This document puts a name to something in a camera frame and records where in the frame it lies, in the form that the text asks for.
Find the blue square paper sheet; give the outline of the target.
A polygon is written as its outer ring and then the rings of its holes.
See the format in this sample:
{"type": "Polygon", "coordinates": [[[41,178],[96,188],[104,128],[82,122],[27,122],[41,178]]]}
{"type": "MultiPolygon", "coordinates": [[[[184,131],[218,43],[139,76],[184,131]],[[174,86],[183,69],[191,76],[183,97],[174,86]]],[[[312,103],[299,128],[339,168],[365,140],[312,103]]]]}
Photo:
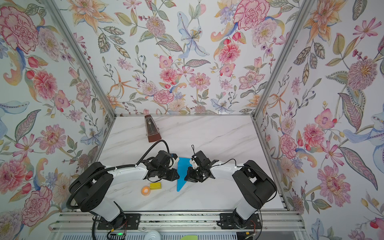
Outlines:
{"type": "Polygon", "coordinates": [[[180,192],[187,182],[185,177],[187,176],[188,168],[192,166],[190,161],[190,158],[179,158],[177,172],[180,178],[177,180],[177,192],[180,192]]]}

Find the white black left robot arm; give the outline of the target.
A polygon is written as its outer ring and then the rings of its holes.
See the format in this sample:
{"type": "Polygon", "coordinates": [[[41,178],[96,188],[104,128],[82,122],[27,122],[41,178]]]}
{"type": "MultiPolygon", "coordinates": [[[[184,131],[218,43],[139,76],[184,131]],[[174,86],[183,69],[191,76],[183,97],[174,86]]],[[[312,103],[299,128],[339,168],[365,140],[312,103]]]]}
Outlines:
{"type": "Polygon", "coordinates": [[[180,178],[174,165],[179,161],[176,154],[159,151],[155,157],[138,164],[106,167],[100,162],[92,164],[69,187],[66,207],[69,210],[89,212],[110,223],[125,221],[121,207],[106,197],[111,186],[136,180],[157,177],[169,182],[180,178]]]}

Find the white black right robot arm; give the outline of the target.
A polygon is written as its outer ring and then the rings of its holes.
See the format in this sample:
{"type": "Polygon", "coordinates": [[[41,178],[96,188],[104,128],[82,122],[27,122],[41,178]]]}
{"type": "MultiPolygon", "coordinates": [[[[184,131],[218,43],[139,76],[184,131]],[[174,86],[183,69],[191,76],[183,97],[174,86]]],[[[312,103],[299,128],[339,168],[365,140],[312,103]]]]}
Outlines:
{"type": "Polygon", "coordinates": [[[211,161],[202,151],[195,153],[187,168],[185,181],[202,183],[207,179],[233,180],[243,199],[234,210],[234,219],[245,222],[274,198],[277,186],[261,167],[252,160],[237,165],[235,159],[211,161]]]}

